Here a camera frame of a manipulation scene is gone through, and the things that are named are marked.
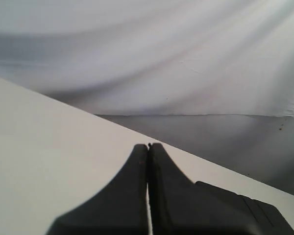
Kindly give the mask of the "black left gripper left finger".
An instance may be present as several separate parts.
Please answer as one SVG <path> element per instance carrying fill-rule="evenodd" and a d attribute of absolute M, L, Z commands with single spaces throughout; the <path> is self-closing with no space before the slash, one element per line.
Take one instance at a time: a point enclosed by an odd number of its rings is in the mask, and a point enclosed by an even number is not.
<path fill-rule="evenodd" d="M 49 235 L 147 235 L 148 148 L 137 144 L 116 176 L 95 196 L 55 219 Z"/>

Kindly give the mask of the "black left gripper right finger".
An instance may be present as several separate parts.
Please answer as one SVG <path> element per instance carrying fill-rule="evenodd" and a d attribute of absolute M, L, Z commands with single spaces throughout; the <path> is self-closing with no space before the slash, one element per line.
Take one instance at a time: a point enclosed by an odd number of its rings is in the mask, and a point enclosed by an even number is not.
<path fill-rule="evenodd" d="M 194 184 L 178 168 L 163 145 L 148 151 L 148 193 L 152 231 L 155 235 L 187 235 L 196 212 L 191 205 Z"/>

